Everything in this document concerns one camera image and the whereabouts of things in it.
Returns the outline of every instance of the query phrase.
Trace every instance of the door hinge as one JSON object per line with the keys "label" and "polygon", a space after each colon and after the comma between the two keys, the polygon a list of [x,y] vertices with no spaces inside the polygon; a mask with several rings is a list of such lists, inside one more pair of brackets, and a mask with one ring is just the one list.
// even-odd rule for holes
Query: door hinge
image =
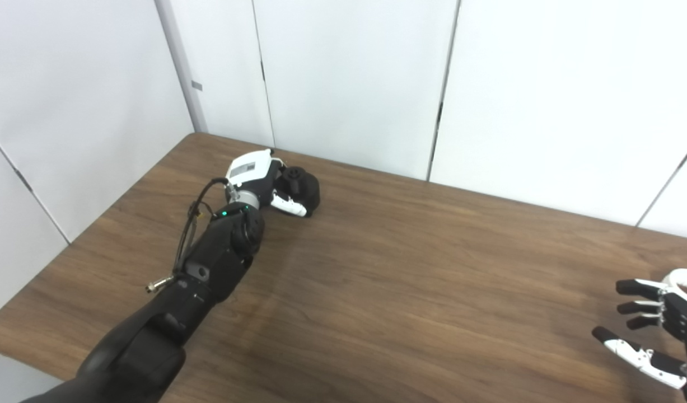
{"label": "door hinge", "polygon": [[440,125],[440,117],[443,115],[443,102],[438,105],[438,117],[435,120],[436,125]]}
{"label": "door hinge", "polygon": [[15,174],[16,174],[17,177],[22,181],[22,184],[25,185],[25,187],[27,188],[27,190],[28,190],[30,193],[32,193],[32,186],[29,186],[29,184],[28,184],[27,181],[25,180],[25,177],[22,175],[22,173],[21,173],[20,171],[18,171],[18,170],[15,169]]}

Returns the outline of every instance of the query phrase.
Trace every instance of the wooden table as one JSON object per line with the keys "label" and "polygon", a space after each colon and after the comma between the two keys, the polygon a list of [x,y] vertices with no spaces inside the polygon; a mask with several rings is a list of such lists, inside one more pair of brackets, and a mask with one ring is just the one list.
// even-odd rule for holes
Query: wooden table
{"label": "wooden table", "polygon": [[[0,311],[0,352],[72,377],[169,272],[203,184],[259,148],[185,138]],[[318,176],[321,206],[312,219],[264,212],[261,252],[163,401],[681,401],[590,331],[682,357],[659,329],[625,329],[614,282],[687,267],[687,239],[277,156]]]}

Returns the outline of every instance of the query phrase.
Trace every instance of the cable connector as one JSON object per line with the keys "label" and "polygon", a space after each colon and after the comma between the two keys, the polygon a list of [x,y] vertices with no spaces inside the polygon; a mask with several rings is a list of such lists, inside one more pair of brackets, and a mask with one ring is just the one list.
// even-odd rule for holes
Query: cable connector
{"label": "cable connector", "polygon": [[144,287],[144,290],[146,290],[147,293],[157,293],[165,285],[171,283],[172,281],[174,281],[174,275],[170,275],[169,277],[164,277],[157,281],[153,281],[149,283],[146,287]]}

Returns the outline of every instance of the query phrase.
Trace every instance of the cable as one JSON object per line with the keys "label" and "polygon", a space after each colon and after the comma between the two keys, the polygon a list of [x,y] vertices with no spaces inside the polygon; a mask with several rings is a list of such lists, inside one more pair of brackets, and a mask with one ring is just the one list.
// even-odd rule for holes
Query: cable
{"label": "cable", "polygon": [[179,238],[179,246],[176,248],[176,258],[174,258],[174,272],[179,272],[181,271],[181,256],[182,253],[184,252],[184,244],[186,243],[186,238],[187,235],[189,234],[189,228],[191,227],[191,223],[194,219],[195,216],[197,216],[197,211],[198,211],[198,206],[200,204],[204,204],[204,206],[207,207],[208,211],[213,215],[213,211],[211,210],[211,207],[203,202],[204,196],[207,194],[207,192],[210,190],[211,186],[215,184],[223,184],[226,186],[228,184],[228,179],[227,178],[214,178],[207,183],[205,187],[203,187],[202,192],[199,193],[199,197],[190,205],[189,211],[187,212],[187,218],[186,218],[186,224],[184,225],[184,230],[181,233],[181,237]]}

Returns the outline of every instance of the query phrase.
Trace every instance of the white wall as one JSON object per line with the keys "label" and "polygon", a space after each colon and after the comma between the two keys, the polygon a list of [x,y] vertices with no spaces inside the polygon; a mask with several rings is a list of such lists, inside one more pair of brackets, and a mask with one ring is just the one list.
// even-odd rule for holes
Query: white wall
{"label": "white wall", "polygon": [[425,179],[455,0],[254,0],[276,146]]}
{"label": "white wall", "polygon": [[66,245],[0,153],[0,308]]}
{"label": "white wall", "polygon": [[19,403],[60,383],[55,377],[0,355],[0,403]]}
{"label": "white wall", "polygon": [[640,227],[687,237],[687,160],[649,210]]}
{"label": "white wall", "polygon": [[0,0],[0,145],[72,240],[185,135],[149,0]]}
{"label": "white wall", "polygon": [[686,152],[687,1],[462,2],[432,181],[634,225]]}
{"label": "white wall", "polygon": [[273,146],[251,0],[157,1],[198,129]]}

